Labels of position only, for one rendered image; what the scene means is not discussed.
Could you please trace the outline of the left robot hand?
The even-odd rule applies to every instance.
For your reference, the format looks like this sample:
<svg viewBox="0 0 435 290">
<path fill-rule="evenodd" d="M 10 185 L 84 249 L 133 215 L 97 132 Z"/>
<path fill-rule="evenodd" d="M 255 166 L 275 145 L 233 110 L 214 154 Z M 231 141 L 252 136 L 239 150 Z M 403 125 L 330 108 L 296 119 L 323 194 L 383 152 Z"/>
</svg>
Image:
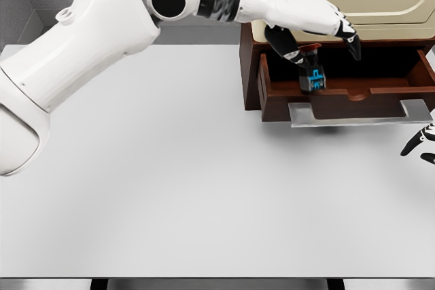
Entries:
<svg viewBox="0 0 435 290">
<path fill-rule="evenodd" d="M 341 38 L 355 60 L 361 60 L 360 38 L 346 16 L 327 0 L 263 0 L 264 36 L 283 58 L 307 67 L 292 31 Z"/>
</svg>

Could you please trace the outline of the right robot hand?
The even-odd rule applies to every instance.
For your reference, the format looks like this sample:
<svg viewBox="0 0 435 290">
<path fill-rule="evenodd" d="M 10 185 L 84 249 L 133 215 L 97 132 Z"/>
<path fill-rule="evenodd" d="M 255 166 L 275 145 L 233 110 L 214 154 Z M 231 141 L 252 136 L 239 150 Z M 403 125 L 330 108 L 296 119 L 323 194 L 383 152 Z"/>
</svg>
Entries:
<svg viewBox="0 0 435 290">
<path fill-rule="evenodd" d="M 435 122 L 432 122 L 419 130 L 416 134 L 414 134 L 410 140 L 406 143 L 402 151 L 400 152 L 401 156 L 407 156 L 414 150 L 418 145 L 422 144 L 425 141 L 435 142 Z M 430 164 L 435 165 L 435 153 L 425 152 L 420 155 L 420 158 Z"/>
</svg>

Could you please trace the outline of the black switch with red button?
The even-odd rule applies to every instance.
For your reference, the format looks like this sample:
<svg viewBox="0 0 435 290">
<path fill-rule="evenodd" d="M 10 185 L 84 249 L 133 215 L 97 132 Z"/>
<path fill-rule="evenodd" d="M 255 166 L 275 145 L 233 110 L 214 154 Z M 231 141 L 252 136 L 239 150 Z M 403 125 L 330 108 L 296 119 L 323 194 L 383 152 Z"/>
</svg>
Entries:
<svg viewBox="0 0 435 290">
<path fill-rule="evenodd" d="M 318 48 L 320 43 L 300 47 L 302 63 L 299 64 L 299 84 L 304 93 L 321 90 L 326 87 L 324 68 L 318 63 Z"/>
</svg>

